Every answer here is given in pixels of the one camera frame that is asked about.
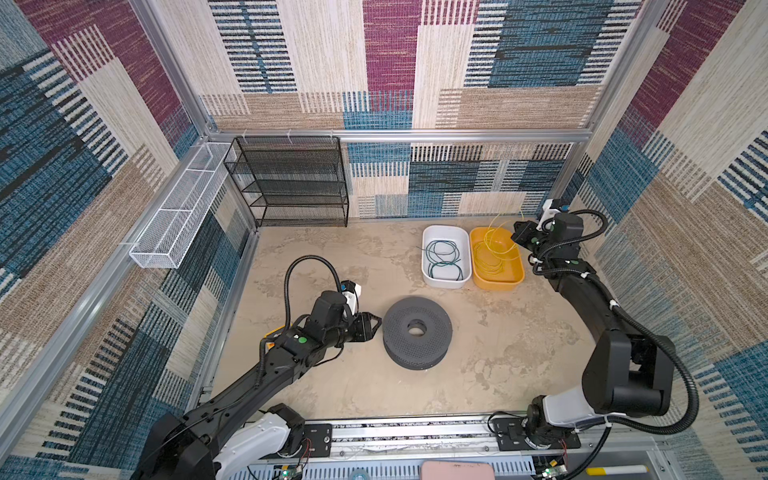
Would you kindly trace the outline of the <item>dark grey foam spool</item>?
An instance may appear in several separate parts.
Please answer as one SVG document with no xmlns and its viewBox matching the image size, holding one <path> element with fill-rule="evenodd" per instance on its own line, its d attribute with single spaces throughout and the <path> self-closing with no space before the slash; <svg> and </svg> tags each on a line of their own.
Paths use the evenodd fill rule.
<svg viewBox="0 0 768 480">
<path fill-rule="evenodd" d="M 447 312 L 435 301 L 410 296 L 393 304 L 383 319 L 383 345 L 408 370 L 427 370 L 446 356 L 453 337 Z"/>
</svg>

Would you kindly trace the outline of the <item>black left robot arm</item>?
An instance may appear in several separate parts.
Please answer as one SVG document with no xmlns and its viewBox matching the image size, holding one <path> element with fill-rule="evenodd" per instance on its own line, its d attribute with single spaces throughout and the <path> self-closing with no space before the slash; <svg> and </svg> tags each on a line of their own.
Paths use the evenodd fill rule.
<svg viewBox="0 0 768 480">
<path fill-rule="evenodd" d="M 372 340 L 380 317 L 359 309 L 355 283 L 334 274 L 334 287 L 316 299 L 310 313 L 288 317 L 258 345 L 259 360 L 215 397 L 177 417 L 155 422 L 134 470 L 135 479 L 228 479 L 265 456 L 292 458 L 304 444 L 305 421 L 278 405 L 255 423 L 250 418 L 326 353 L 351 342 Z"/>
</svg>

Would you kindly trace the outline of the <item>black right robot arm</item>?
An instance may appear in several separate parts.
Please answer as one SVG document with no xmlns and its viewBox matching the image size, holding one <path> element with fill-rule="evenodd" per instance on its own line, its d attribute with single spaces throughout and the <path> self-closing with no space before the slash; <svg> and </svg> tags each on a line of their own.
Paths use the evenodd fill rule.
<svg viewBox="0 0 768 480">
<path fill-rule="evenodd" d="M 534 448 L 600 424 L 675 435 L 699 414 L 696 382 L 674 343 L 634 319 L 580 256 L 581 244 L 601 236 L 607 226 L 598 210 L 561 204 L 538 220 L 514 224 L 511 239 L 528 250 L 533 274 L 571 305 L 595 341 L 577 386 L 529 404 L 522 428 Z"/>
</svg>

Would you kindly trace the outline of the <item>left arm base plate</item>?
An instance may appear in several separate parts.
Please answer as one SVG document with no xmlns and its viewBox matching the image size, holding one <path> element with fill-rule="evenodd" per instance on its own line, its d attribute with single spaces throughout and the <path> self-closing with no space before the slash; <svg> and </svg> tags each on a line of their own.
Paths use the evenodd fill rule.
<svg viewBox="0 0 768 480">
<path fill-rule="evenodd" d="M 331 423 L 309 423 L 293 427 L 286 444 L 279 451 L 287 458 L 327 458 L 331 455 L 333 425 Z"/>
</svg>

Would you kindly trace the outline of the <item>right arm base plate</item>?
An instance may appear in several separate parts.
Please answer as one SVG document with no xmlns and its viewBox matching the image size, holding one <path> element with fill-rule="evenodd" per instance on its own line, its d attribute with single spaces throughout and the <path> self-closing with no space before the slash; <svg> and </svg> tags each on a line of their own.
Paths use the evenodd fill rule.
<svg viewBox="0 0 768 480">
<path fill-rule="evenodd" d="M 497 447 L 502 452 L 533 451 L 533 450 L 567 450 L 578 449 L 581 440 L 575 433 L 565 438 L 559 438 L 546 443 L 530 440 L 525 433 L 522 420 L 516 417 L 494 417 L 490 420 L 492 433 L 496 435 Z"/>
</svg>

